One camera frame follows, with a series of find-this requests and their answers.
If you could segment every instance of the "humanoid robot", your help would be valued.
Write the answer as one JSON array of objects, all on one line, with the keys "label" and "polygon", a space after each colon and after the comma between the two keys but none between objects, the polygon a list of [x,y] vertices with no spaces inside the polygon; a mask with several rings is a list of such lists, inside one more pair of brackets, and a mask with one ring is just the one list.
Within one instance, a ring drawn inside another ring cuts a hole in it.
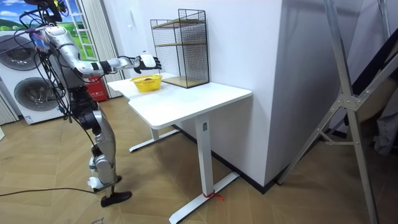
[{"label": "humanoid robot", "polygon": [[[84,130],[91,130],[95,136],[89,167],[98,173],[98,177],[90,177],[90,182],[94,191],[105,189],[106,196],[102,198],[101,206],[106,207],[129,199],[131,192],[114,191],[115,184],[121,180],[121,176],[116,175],[115,136],[101,108],[88,93],[84,78],[100,77],[131,68],[137,73],[141,73],[141,70],[161,69],[158,58],[140,55],[135,58],[119,57],[101,62],[82,61],[80,51],[70,34],[65,28],[56,26],[56,22],[62,22],[60,11],[65,10],[63,2],[54,0],[25,0],[25,2],[36,5],[38,7],[36,11],[43,12],[40,20],[44,23],[38,29],[30,31],[31,37],[33,34],[39,36],[50,48],[46,53],[40,52],[39,48],[40,60],[42,63],[44,60],[49,60],[52,62],[51,65],[58,65],[47,70],[52,69],[58,74],[59,85],[69,94],[69,110],[72,116]],[[34,12],[25,12],[21,17]],[[37,46],[37,39],[33,39],[33,42]]]}]

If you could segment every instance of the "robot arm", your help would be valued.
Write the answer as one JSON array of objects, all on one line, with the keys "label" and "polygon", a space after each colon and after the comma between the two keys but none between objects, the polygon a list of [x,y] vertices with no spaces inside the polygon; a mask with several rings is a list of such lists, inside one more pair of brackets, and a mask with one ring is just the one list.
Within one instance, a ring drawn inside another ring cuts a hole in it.
[{"label": "robot arm", "polygon": [[137,73],[141,73],[141,70],[162,69],[159,59],[151,55],[140,55],[136,58],[123,56],[102,62],[82,61],[80,60],[80,51],[64,27],[49,27],[42,32],[43,36],[60,51],[70,68],[82,78],[100,76],[130,68],[133,68]]}]

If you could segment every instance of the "white wall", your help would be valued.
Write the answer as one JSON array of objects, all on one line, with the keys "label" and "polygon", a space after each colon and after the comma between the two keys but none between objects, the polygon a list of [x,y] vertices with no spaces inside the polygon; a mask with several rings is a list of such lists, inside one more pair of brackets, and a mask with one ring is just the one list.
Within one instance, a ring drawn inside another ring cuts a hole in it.
[{"label": "white wall", "polygon": [[[390,30],[393,33],[398,27],[398,1],[387,0],[389,10]],[[377,0],[363,0],[361,13],[356,26],[353,44],[348,55],[348,68],[351,82],[354,83],[377,51],[385,42],[384,27]],[[340,109],[332,119],[330,126],[337,124],[346,114],[346,110]],[[348,127],[342,125],[339,131],[347,132]]]},{"label": "white wall", "polygon": [[[336,0],[349,49],[362,0]],[[340,87],[323,0],[284,0],[265,184],[298,153]]]},{"label": "white wall", "polygon": [[[104,0],[114,18],[117,46],[126,55],[136,51],[126,27],[129,8],[137,2]],[[139,1],[148,52],[154,54],[150,19],[176,19],[178,9],[206,11],[211,81],[253,91],[253,97],[211,113],[211,143],[221,157],[264,183],[277,42],[282,0],[272,1]],[[193,121],[177,124],[195,136]]]}]

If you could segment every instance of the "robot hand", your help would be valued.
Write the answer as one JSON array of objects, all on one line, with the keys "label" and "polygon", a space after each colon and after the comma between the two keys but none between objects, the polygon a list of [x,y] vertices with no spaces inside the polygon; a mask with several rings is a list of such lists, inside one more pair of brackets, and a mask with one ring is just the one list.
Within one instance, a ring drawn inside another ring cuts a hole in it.
[{"label": "robot hand", "polygon": [[140,55],[136,58],[139,62],[139,66],[134,68],[138,74],[141,74],[141,70],[152,70],[152,69],[162,69],[160,60],[157,57],[151,55]]}]

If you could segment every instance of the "wire shelf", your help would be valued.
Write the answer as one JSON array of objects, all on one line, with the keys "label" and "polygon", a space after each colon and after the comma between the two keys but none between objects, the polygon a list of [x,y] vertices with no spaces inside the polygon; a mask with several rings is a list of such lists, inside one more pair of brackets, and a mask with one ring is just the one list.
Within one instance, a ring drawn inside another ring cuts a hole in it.
[{"label": "wire shelf", "polygon": [[178,15],[150,21],[162,81],[184,88],[209,83],[206,14],[179,9]]}]

